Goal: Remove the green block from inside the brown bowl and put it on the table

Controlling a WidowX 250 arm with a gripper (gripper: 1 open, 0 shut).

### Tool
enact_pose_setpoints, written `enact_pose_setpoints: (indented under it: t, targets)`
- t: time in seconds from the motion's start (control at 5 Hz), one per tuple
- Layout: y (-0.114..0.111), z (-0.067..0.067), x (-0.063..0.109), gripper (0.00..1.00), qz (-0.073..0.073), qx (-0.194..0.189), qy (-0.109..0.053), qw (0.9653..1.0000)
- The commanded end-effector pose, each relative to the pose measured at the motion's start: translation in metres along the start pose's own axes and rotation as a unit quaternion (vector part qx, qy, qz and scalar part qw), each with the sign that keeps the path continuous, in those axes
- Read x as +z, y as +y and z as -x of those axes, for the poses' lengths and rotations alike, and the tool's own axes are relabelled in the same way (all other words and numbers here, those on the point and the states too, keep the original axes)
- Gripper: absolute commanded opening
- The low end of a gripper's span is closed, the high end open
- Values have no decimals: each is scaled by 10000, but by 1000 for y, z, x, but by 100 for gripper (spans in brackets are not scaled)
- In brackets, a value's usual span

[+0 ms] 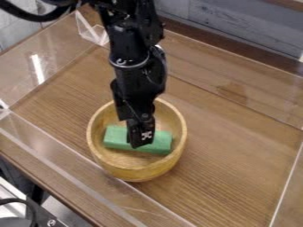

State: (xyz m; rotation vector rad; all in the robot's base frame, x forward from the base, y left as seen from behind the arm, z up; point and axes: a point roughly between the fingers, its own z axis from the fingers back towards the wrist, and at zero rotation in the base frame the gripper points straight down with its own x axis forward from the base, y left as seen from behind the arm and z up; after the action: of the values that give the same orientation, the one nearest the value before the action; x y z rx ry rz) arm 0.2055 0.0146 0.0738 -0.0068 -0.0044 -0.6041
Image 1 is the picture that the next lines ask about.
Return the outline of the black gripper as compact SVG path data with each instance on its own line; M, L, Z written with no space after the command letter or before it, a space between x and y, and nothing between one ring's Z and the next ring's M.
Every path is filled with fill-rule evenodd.
M126 120L126 142L136 149L153 141L154 119L137 121L132 118L153 114L153 100L164 92L166 81L165 57L149 56L140 67L128 66L121 58L109 59L109 64L116 75L109 83L116 112L118 119Z

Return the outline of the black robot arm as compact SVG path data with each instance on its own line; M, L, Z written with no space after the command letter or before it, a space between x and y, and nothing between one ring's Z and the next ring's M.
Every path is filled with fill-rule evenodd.
M158 45L164 24L153 0L41 1L54 6L52 12L33 14L8 0L0 0L0 10L22 20L49 22L81 1L94 8L109 37L109 64L114 72L109 88L117 117L126 123L126 142L133 148L150 144L153 100L164 93L166 83L165 53Z

